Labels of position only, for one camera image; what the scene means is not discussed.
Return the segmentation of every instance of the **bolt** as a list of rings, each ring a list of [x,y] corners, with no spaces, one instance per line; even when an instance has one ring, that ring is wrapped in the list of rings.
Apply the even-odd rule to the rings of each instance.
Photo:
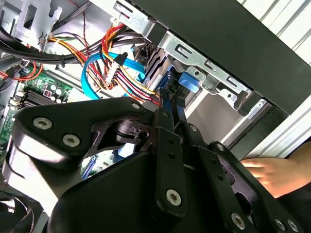
[[[241,216],[237,213],[233,213],[231,214],[231,219],[233,221],[233,223],[240,229],[240,230],[244,230],[245,229],[245,223],[243,221],[243,219],[241,218]]]
[[[217,144],[216,146],[217,146],[217,148],[218,148],[219,150],[221,150],[221,151],[224,151],[224,150],[225,150],[224,147],[223,147],[222,145],[220,145],[220,144]]]
[[[132,103],[132,106],[133,106],[134,108],[136,108],[136,109],[139,109],[139,108],[140,108],[140,106],[139,106],[138,104],[136,104],[136,103]]]
[[[281,222],[280,219],[275,218],[275,221],[276,221],[276,224],[278,225],[278,227],[280,227],[280,229],[281,229],[282,231],[286,231],[286,228],[285,228],[284,224]]]
[[[80,139],[73,134],[67,134],[63,137],[63,142],[66,146],[76,147],[80,144]]]
[[[170,204],[174,205],[174,206],[179,206],[181,205],[181,197],[179,195],[179,193],[177,193],[175,190],[173,189],[169,189],[166,192],[166,198],[169,201]]]
[[[26,74],[28,74],[28,73],[30,72],[29,68],[27,68],[27,67],[24,68],[23,71],[24,71]]]
[[[198,131],[198,129],[194,125],[190,125],[190,129],[192,129],[192,131],[195,131],[195,132]]]
[[[262,106],[263,106],[263,102],[260,101],[260,102],[258,103],[258,107],[262,107]]]
[[[48,130],[53,126],[53,123],[51,120],[45,118],[45,117],[38,117],[34,119],[33,124],[35,127],[41,129],[41,130]]]
[[[288,219],[287,222],[288,222],[288,224],[290,225],[290,227],[292,228],[292,230],[293,230],[294,232],[299,232],[298,227],[296,226],[296,224],[294,224],[293,221],[291,221],[290,219]]]

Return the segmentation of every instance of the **green circuit board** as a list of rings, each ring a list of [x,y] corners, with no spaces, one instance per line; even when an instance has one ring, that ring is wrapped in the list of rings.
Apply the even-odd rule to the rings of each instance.
[[[54,79],[52,79],[51,77],[49,77],[48,75],[46,75],[44,73],[41,73],[36,79],[20,83],[19,86],[17,87],[17,90],[22,91],[24,88],[29,86],[33,90],[36,90],[36,91],[40,92],[41,94],[43,94],[43,92],[47,88],[49,88],[49,86],[52,84],[57,84],[57,87],[61,88],[63,90],[62,95],[65,98],[68,97],[70,90],[72,90],[72,87],[69,87],[69,86],[67,86],[61,82],[55,81]]]
[[[72,90],[72,87],[69,87],[59,81],[54,80],[48,75],[41,73],[36,79],[19,83],[17,85],[17,89],[15,93],[17,91],[23,91],[26,87],[30,87],[31,89],[43,95],[43,93],[46,90],[48,90],[52,84],[56,84],[58,88],[61,88],[63,90],[62,95],[65,98],[69,96],[70,91]],[[9,110],[6,114],[6,118],[2,119],[4,120],[4,125],[0,133],[0,166],[2,166],[3,164],[3,160],[5,157],[5,153],[6,153],[6,147],[8,145],[8,142],[11,136],[11,132],[12,132],[13,124],[14,124],[14,115],[19,111],[19,110],[14,110],[14,108],[10,108],[9,106],[7,106],[7,108],[9,108]]]

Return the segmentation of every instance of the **metal bracket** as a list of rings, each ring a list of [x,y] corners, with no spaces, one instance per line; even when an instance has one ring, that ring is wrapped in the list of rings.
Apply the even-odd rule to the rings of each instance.
[[[51,33],[53,25],[59,19],[63,10],[61,7],[58,7],[53,16],[50,17],[50,4],[51,0],[24,0],[15,37],[37,49],[44,50],[47,43],[45,38]],[[26,23],[31,5],[36,8],[36,12],[31,28],[27,29],[24,27],[24,24]]]
[[[147,15],[138,10],[125,0],[90,0],[92,3],[102,8],[114,18],[119,19],[135,32],[147,37],[155,23],[150,21]]]
[[[220,90],[218,94],[223,97],[233,109],[235,109],[234,103],[238,100],[238,97],[235,94],[227,89]]]
[[[0,0],[1,21],[0,25],[7,33],[14,35],[16,24],[19,17],[19,9],[22,6],[22,0]]]
[[[201,68],[238,94],[242,91],[248,94],[252,93],[251,89],[231,77],[227,72],[216,66],[209,59],[169,31],[167,31],[163,37],[159,47],[163,48],[169,55],[178,59],[180,62],[189,66]]]

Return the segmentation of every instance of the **cable tie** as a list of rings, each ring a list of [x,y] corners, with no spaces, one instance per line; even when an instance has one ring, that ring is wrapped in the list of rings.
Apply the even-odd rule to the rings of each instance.
[[[62,68],[65,68],[65,56],[62,55]]]

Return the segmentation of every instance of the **capacitor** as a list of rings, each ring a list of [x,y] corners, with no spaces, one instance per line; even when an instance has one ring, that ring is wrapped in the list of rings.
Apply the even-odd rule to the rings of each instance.
[[[59,96],[56,100],[56,103],[62,103],[64,101],[65,97],[64,96]]]
[[[58,94],[54,93],[52,96],[51,96],[51,100],[52,101],[55,101],[56,99],[58,98]]]
[[[51,86],[50,86],[50,89],[52,91],[55,91],[57,89],[57,83],[53,83]]]
[[[63,89],[62,88],[58,88],[56,91],[55,91],[56,94],[58,95],[61,95],[63,93]]]

